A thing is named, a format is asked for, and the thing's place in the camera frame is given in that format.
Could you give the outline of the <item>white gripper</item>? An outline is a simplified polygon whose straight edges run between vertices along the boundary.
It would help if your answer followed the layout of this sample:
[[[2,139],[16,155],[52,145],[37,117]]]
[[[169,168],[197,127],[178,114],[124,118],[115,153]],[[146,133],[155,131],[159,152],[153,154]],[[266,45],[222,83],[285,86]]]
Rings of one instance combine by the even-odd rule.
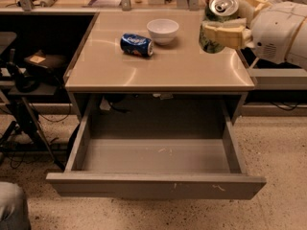
[[[253,43],[251,49],[258,58],[275,64],[304,64],[303,4],[237,1],[239,19],[202,22],[202,29],[209,40],[237,50]]]

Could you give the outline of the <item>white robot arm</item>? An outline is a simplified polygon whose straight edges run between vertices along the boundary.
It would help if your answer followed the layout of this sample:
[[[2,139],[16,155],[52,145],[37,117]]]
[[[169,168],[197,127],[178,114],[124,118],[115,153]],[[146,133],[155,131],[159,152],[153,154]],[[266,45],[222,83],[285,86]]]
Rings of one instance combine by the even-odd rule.
[[[307,5],[280,0],[210,0],[204,36],[257,58],[307,68]]]

